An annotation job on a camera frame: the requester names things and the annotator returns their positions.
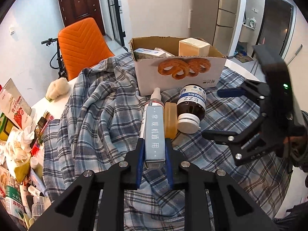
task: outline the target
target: refrigerator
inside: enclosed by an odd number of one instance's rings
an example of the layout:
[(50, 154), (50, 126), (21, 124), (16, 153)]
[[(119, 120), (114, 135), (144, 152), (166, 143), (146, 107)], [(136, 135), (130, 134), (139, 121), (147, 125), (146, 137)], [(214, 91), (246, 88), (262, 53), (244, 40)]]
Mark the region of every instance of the refrigerator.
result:
[(228, 56), (238, 0), (193, 0), (191, 37), (199, 37)]

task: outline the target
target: wall switch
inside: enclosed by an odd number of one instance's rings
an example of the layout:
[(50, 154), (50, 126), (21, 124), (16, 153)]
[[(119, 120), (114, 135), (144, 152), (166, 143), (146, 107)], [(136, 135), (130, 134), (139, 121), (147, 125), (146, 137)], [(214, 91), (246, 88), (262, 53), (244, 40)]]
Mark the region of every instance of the wall switch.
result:
[(14, 26), (10, 26), (9, 30), (10, 30), (11, 35), (15, 33), (15, 27)]

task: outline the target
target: blue plaid fabric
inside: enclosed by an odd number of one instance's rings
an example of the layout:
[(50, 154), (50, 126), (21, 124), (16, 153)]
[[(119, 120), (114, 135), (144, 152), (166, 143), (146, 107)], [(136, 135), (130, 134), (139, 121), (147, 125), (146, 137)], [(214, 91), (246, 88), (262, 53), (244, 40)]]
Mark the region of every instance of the blue plaid fabric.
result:
[[(217, 96), (218, 89), (236, 87), (243, 81), (225, 67), (217, 86), (205, 89), (201, 130), (239, 133), (256, 119), (259, 108), (246, 97)], [(162, 101), (177, 102), (179, 92), (162, 92)], [(43, 178), (52, 201), (85, 170), (107, 170), (135, 149), (148, 99), (139, 95), (130, 53), (110, 57), (80, 73), (61, 119), (52, 121), (45, 131)], [(236, 167), (230, 150), (203, 139), (201, 131), (193, 135), (178, 132), (172, 143), (198, 167), (227, 171), (271, 218), (275, 216), (290, 182), (284, 160), (272, 153)], [(184, 192), (170, 190), (165, 168), (144, 169), (140, 189), (125, 192), (124, 226), (124, 230), (184, 229)]]

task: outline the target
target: white table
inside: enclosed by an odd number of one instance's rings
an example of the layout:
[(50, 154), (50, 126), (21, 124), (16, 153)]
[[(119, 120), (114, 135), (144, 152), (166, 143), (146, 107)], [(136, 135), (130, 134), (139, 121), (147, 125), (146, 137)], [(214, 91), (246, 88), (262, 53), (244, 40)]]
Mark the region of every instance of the white table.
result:
[[(227, 59), (225, 66), (242, 75), (246, 79), (259, 81), (258, 78), (252, 75), (249, 71), (229, 59)], [(36, 110), (37, 120), (39, 120), (44, 115), (46, 110), (51, 113), (55, 119), (60, 119), (65, 104), (67, 103), (72, 93), (76, 79), (77, 78), (68, 82), (71, 88), (66, 95), (58, 97), (53, 102), (49, 102), (46, 98), (43, 98), (32, 106), (32, 108), (35, 108)], [(292, 208), (296, 204), (299, 204), (301, 198), (306, 197), (308, 194), (308, 188), (305, 187), (304, 183), (306, 174), (297, 167), (293, 167), (293, 170), (294, 172), (292, 174), (290, 186), (287, 195), (276, 215), (277, 218), (284, 217), (285, 211), (287, 209)]]

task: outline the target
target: fluffy white toy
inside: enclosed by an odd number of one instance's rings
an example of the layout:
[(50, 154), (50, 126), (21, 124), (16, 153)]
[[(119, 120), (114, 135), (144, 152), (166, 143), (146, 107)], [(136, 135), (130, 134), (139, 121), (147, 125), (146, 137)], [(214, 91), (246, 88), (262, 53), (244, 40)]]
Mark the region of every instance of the fluffy white toy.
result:
[(65, 95), (70, 90), (70, 85), (64, 77), (53, 81), (46, 93), (46, 99), (49, 101), (55, 100), (60, 95)]

